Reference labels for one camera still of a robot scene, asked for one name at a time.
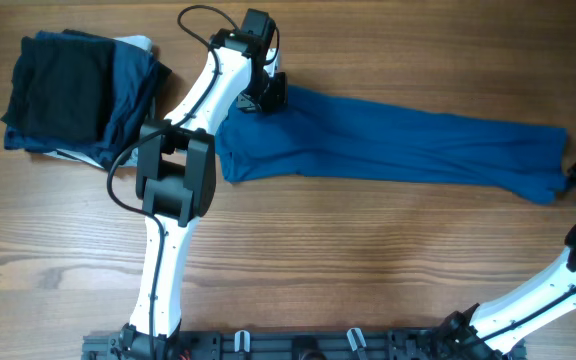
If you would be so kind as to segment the blue polo shirt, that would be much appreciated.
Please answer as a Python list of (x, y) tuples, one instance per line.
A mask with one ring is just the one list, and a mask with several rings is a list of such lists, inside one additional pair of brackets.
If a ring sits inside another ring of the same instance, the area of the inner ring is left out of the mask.
[(540, 205), (566, 187), (563, 128), (431, 113), (288, 89), (279, 112), (232, 107), (216, 135), (226, 181), (279, 175), (494, 186)]

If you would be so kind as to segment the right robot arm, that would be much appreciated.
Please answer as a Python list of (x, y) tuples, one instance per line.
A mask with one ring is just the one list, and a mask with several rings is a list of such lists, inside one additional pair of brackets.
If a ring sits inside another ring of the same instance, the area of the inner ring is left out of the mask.
[[(576, 162), (568, 170), (576, 188)], [(466, 312), (454, 312), (435, 333), (438, 359), (524, 359), (524, 338), (576, 310), (576, 224), (562, 253), (540, 273)]]

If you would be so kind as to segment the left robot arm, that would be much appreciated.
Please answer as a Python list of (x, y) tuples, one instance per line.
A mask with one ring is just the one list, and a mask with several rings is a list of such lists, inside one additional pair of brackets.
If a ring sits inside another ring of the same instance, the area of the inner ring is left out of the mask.
[(203, 40), (208, 58), (184, 100), (165, 119), (144, 121), (137, 142), (137, 213), (147, 247), (137, 304), (108, 348), (84, 341), (85, 359), (182, 359), (181, 283), (193, 232), (216, 187), (215, 133), (231, 107), (268, 113), (287, 101), (279, 69), (280, 31), (266, 12), (250, 9), (240, 25)]

